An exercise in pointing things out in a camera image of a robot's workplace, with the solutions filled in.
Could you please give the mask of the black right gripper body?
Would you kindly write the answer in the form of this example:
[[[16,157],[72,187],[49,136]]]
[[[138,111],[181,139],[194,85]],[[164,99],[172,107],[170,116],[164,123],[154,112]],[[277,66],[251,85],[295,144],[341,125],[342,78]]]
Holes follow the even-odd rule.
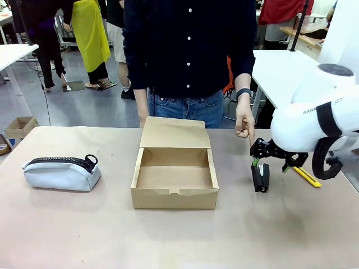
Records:
[[[280,148],[276,143],[271,145],[271,153],[277,158],[287,158],[291,156],[291,153]]]

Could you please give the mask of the person's left hand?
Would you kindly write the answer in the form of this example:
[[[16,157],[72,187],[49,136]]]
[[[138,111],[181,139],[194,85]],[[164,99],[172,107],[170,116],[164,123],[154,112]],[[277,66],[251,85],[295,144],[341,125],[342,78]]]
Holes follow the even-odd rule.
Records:
[[[250,107],[249,94],[238,97],[236,106],[235,134],[240,138],[248,138],[250,146],[255,142],[255,120]]]

